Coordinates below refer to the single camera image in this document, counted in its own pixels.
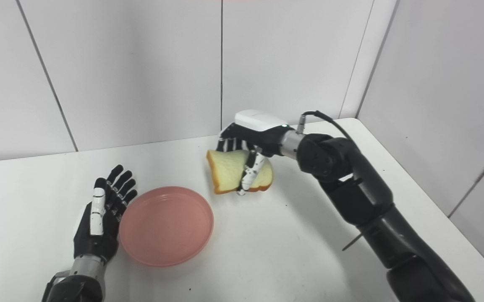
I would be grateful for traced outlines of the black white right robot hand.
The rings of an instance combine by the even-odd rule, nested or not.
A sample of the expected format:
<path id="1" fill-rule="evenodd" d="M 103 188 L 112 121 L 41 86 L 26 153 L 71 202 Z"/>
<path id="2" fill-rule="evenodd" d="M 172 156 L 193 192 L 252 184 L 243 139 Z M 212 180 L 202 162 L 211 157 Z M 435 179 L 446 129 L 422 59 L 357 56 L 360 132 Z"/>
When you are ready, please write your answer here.
<path id="1" fill-rule="evenodd" d="M 286 121 L 259 110 L 236 113 L 207 152 L 215 194 L 266 191 L 274 180 L 272 156 L 297 158 L 300 136 Z"/>

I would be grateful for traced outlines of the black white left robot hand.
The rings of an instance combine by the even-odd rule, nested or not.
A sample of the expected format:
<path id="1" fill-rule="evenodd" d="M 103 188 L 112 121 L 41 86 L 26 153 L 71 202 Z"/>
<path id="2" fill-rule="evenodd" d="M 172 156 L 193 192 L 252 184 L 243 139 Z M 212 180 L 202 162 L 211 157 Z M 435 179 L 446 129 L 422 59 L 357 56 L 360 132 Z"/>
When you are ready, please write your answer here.
<path id="1" fill-rule="evenodd" d="M 123 214 L 137 196 L 133 173 L 119 164 L 106 178 L 96 179 L 73 238 L 73 256 L 94 255 L 108 263 L 118 250 Z"/>

